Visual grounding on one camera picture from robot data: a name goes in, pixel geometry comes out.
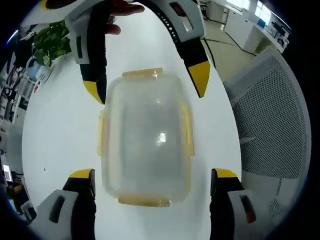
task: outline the office desk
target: office desk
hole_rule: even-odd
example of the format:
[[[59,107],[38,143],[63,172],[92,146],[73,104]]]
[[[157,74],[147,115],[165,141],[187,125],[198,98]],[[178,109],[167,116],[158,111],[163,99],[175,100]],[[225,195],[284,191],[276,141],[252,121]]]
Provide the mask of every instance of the office desk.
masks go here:
[[[150,10],[115,23],[122,32],[106,37],[108,86],[123,72],[149,68],[163,68],[182,81],[193,119],[191,192],[183,203],[154,208],[119,204],[104,190],[97,156],[104,106],[87,92],[79,66],[68,56],[32,93],[25,115],[22,161],[32,205],[37,209],[72,172],[93,168],[97,240],[209,239],[211,169],[230,169],[241,178],[239,136],[223,83],[211,64],[205,96],[199,99],[169,33]]]
[[[230,8],[224,31],[242,50],[252,54],[256,53],[258,45],[264,38],[268,39],[280,53],[284,51],[284,48],[266,29],[244,17],[238,10]]]

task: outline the window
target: window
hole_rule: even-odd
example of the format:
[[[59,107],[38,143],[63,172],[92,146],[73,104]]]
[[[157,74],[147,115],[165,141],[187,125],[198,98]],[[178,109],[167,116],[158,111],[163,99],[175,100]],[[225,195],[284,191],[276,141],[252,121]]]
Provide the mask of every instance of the window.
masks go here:
[[[240,9],[249,10],[250,0],[226,0],[226,1]]]
[[[260,1],[258,1],[254,13],[257,17],[261,18],[266,25],[269,24],[271,19],[271,11]]]

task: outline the container lid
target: container lid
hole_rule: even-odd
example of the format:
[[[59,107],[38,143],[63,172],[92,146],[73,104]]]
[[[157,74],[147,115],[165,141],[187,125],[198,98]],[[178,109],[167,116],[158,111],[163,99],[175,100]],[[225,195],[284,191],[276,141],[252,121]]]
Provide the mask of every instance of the container lid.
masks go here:
[[[167,207],[190,191],[191,118],[180,80],[143,70],[107,90],[101,115],[102,182],[120,203]]]

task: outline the white cabinet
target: white cabinet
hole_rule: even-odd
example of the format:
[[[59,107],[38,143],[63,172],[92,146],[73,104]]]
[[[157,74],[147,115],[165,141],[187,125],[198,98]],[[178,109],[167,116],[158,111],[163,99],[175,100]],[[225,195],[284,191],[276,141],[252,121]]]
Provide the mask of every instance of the white cabinet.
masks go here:
[[[214,1],[211,1],[209,2],[205,13],[210,20],[220,22],[220,23],[225,23],[225,20],[224,20],[225,7],[224,6],[221,6],[220,4],[217,4]]]
[[[229,11],[225,32],[242,50],[252,54],[264,38],[264,34],[255,27],[253,22],[232,10]]]
[[[26,110],[16,106],[16,109],[14,111],[14,117],[13,117],[14,119],[12,121],[12,123],[16,128],[20,128],[21,130],[24,128],[26,112],[27,112]]]

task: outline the human hand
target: human hand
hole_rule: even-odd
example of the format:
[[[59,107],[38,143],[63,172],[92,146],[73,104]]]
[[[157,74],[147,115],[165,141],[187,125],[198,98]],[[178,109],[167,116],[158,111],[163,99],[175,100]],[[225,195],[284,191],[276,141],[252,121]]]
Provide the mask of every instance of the human hand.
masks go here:
[[[129,4],[125,0],[111,0],[111,16],[129,16],[132,14],[142,13],[145,8],[137,4]],[[121,29],[116,24],[107,24],[105,34],[119,35]]]

